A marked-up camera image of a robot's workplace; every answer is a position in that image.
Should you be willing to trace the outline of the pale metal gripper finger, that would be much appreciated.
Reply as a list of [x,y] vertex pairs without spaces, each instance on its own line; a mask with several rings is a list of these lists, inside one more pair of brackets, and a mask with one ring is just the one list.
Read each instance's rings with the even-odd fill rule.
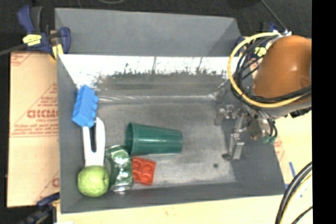
[[238,109],[232,105],[224,105],[219,108],[216,114],[216,118],[214,120],[215,125],[221,125],[224,120],[235,119],[238,116]]
[[232,133],[226,140],[227,152],[222,155],[223,159],[227,161],[240,160],[245,145],[243,139],[240,137],[240,134]]

